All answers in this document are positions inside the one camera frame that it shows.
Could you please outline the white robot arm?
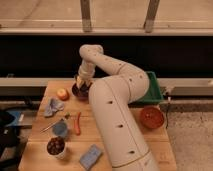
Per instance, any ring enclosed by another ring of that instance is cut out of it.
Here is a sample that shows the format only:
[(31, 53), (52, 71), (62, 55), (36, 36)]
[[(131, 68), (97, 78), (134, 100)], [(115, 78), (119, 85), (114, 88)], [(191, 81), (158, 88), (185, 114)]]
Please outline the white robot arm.
[(82, 45), (79, 76), (86, 80), (98, 66), (108, 74), (94, 81), (89, 104), (101, 134), (112, 171), (160, 171), (128, 104), (149, 89), (147, 74), (139, 67), (104, 54), (101, 45)]

